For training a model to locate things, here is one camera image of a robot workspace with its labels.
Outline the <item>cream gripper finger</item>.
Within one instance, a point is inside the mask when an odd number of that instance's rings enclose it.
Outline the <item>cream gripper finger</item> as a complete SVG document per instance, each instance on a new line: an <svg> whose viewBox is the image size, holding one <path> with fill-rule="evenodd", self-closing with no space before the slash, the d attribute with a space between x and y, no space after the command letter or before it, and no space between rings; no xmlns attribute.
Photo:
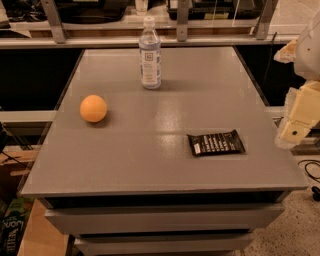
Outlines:
<svg viewBox="0 0 320 256"><path fill-rule="evenodd" d="M312 120L291 120L285 116L280 121L275 144L281 149L291 149L299 145L314 127Z"/></svg>
<svg viewBox="0 0 320 256"><path fill-rule="evenodd" d="M291 40L284 47L276 52L274 60L280 63L291 63L295 61L297 40Z"/></svg>

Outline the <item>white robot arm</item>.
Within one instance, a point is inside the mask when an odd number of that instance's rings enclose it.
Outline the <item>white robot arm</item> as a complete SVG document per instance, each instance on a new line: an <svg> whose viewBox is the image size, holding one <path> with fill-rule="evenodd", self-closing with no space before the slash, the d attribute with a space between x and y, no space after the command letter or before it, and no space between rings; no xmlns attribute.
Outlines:
<svg viewBox="0 0 320 256"><path fill-rule="evenodd" d="M290 149L299 145L320 122L320 12L274 59L293 63L295 74L305 79L299 89L289 89L275 138L279 148Z"/></svg>

